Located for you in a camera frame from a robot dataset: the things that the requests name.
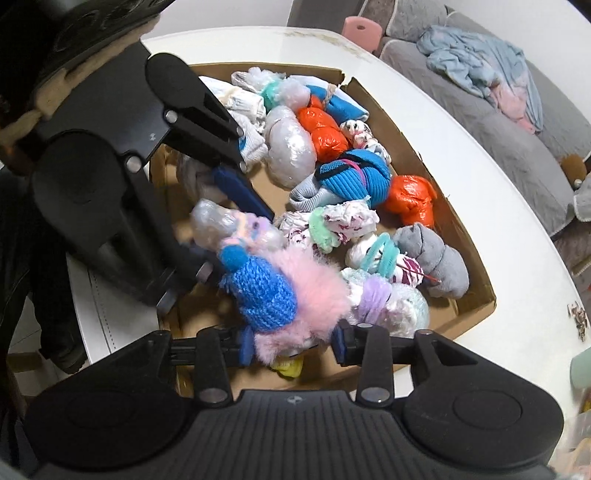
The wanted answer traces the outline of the grey sock bundle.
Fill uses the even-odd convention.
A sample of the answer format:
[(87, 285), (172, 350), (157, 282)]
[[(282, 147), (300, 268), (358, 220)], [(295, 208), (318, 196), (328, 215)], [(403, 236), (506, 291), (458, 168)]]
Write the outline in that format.
[(393, 241), (423, 268), (431, 297), (460, 299), (467, 293), (470, 277), (462, 255), (434, 230), (415, 223), (394, 232)]

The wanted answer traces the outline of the green plastic cup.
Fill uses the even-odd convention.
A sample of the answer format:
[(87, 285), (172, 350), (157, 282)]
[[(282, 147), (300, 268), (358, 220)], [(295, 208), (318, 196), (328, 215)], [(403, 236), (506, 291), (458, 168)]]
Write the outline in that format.
[(570, 382), (576, 390), (585, 390), (591, 386), (591, 348), (571, 360)]

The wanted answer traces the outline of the blue white striped sock bundle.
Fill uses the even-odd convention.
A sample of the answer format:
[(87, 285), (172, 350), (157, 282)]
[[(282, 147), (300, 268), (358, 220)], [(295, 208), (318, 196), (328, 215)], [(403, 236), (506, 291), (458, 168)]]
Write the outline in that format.
[[(325, 101), (325, 97), (329, 93), (329, 86), (331, 83), (324, 79), (310, 76), (310, 75), (291, 75), (291, 79), (297, 80), (304, 86), (307, 86), (311, 90), (311, 95), (318, 97), (321, 102)], [(344, 90), (335, 86), (335, 92), (329, 98), (328, 103), (325, 105), (325, 111), (332, 116), (332, 118), (338, 124), (349, 120), (361, 120), (366, 122), (369, 117), (369, 111), (356, 100), (349, 96)]]

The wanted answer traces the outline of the blue knit pink fluffy bundle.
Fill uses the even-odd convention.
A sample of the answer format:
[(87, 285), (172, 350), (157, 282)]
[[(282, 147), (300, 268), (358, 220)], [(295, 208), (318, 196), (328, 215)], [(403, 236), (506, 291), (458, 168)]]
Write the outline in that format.
[(351, 309), (337, 267), (287, 243), (266, 217), (201, 199), (190, 214), (193, 239), (217, 254), (219, 286), (243, 319), (238, 361), (270, 366), (328, 342)]

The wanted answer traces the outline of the white green leaf sock bundle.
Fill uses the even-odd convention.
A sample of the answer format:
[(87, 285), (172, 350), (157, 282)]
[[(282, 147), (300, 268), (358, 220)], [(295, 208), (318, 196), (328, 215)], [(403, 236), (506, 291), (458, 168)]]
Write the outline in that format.
[(388, 165), (391, 164), (391, 155), (374, 136), (367, 123), (362, 120), (346, 120), (339, 126), (339, 130), (349, 140), (353, 149), (368, 150), (380, 156)]

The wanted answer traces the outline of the orange plastic bundle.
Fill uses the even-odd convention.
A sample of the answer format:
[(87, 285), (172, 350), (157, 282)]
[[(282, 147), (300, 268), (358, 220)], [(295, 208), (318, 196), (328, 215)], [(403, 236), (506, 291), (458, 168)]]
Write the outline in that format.
[(433, 185), (417, 175), (394, 176), (384, 208), (398, 215), (407, 225), (421, 223), (428, 228), (435, 226), (434, 202), (438, 194)]
[(339, 130), (339, 125), (335, 123), (332, 116), (325, 112), (317, 96), (311, 95), (308, 107), (297, 112), (297, 120), (311, 135), (318, 162), (329, 163), (349, 150), (349, 140)]

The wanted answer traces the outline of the brown cardboard box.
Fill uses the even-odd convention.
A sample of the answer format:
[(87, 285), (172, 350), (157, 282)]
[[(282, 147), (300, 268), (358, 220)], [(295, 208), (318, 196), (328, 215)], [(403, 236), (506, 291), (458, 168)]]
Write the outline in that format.
[[(369, 124), (378, 139), (393, 157), (394, 172), (418, 175), (427, 180), (433, 177), (422, 159), (386, 113), (384, 106), (355, 77), (348, 78), (342, 70), (328, 67), (294, 64), (266, 64), (266, 69), (287, 74), (311, 75), (331, 84), (341, 85), (356, 101), (370, 112)], [(175, 236), (180, 241), (191, 237), (189, 197), (176, 178), (176, 160), (179, 154), (161, 147), (150, 162), (150, 175), (161, 205), (171, 218)], [(470, 277), (468, 292), (459, 300), (429, 298), (430, 327), (450, 339), (467, 332), (491, 315), (496, 308), (496, 296), (480, 255), (451, 204), (439, 194), (434, 201), (435, 230), (444, 242), (462, 255)], [(192, 337), (202, 328), (231, 327), (238, 323), (238, 311), (225, 293), (198, 285), (190, 294), (180, 298), (166, 314), (158, 316), (160, 327), (175, 338)], [(245, 389), (353, 390), (359, 378), (356, 367), (342, 368), (328, 348), (317, 348), (304, 355), (304, 369), (294, 380), (280, 377), (276, 372), (259, 364), (245, 369), (232, 368), (229, 380), (232, 393)]]

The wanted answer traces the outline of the clear plastic wrapped bundle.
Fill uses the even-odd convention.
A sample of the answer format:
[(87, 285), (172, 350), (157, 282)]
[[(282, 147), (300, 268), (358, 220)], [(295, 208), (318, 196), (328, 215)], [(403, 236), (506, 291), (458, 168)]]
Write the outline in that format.
[(290, 190), (314, 173), (317, 153), (311, 134), (289, 107), (280, 105), (270, 110), (263, 137), (269, 147), (266, 171), (274, 184)]

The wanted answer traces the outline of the white lilac tie bundle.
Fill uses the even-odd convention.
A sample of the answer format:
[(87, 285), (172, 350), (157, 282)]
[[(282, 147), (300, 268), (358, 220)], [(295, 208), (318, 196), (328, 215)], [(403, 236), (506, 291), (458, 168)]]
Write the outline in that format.
[(351, 312), (346, 320), (351, 325), (377, 325), (403, 338), (430, 326), (430, 307), (418, 288), (349, 267), (341, 276), (349, 286)]

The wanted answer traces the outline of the white purple pattern sock bundle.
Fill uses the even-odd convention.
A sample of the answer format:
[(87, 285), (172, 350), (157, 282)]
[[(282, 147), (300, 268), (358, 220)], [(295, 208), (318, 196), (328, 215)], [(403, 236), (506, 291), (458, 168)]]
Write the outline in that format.
[(379, 215), (366, 200), (352, 200), (311, 212), (286, 212), (274, 226), (288, 244), (329, 254), (341, 245), (375, 233), (379, 223)]

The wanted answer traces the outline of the grey sofa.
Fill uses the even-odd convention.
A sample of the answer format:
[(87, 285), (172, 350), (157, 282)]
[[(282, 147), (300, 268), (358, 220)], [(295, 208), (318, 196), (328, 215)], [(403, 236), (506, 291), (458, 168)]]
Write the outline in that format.
[(590, 123), (522, 49), (446, 1), (367, 1), (378, 56), (450, 113), (537, 215), (571, 275), (590, 273)]

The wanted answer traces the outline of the pink plastic child chair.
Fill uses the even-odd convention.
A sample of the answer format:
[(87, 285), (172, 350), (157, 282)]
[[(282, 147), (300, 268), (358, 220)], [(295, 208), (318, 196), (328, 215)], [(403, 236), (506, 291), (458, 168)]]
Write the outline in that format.
[(342, 36), (370, 53), (377, 51), (383, 38), (383, 28), (377, 22), (362, 16), (346, 17)]

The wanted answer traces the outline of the white bundle teal tie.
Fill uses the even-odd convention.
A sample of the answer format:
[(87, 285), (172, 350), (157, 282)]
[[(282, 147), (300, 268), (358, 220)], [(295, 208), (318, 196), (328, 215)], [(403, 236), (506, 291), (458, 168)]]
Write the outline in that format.
[(388, 233), (363, 236), (346, 252), (345, 263), (349, 268), (378, 274), (391, 283), (418, 287), (429, 280), (435, 285), (441, 284), (441, 280), (428, 275), (416, 259), (404, 254)]

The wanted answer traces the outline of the blue black sock bundle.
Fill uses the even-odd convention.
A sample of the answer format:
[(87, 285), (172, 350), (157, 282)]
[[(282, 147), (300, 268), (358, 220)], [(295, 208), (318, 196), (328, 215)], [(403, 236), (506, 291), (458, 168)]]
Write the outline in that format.
[(379, 155), (368, 150), (349, 150), (329, 163), (320, 164), (313, 174), (290, 191), (290, 209), (311, 212), (318, 207), (353, 200), (365, 200), (376, 209), (388, 198), (393, 169)]

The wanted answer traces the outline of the light blue blanket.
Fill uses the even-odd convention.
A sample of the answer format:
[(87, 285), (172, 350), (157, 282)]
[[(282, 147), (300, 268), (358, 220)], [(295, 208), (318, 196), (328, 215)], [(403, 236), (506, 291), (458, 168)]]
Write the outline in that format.
[(524, 52), (491, 35), (432, 25), (417, 41), (427, 67), (484, 99), (530, 134), (544, 128), (543, 105)]

